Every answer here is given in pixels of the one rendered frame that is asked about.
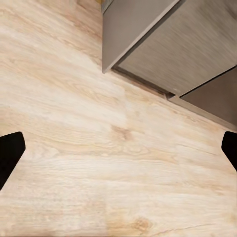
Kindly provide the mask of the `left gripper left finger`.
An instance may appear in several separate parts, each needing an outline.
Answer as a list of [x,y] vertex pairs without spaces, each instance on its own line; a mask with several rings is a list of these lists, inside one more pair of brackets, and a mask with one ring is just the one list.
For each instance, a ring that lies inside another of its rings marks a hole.
[[21,131],[0,137],[0,190],[26,150]]

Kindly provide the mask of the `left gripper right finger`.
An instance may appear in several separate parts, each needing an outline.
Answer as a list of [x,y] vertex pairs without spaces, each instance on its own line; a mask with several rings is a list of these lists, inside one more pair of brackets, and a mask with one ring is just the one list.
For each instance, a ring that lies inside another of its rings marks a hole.
[[221,148],[237,171],[237,132],[225,132]]

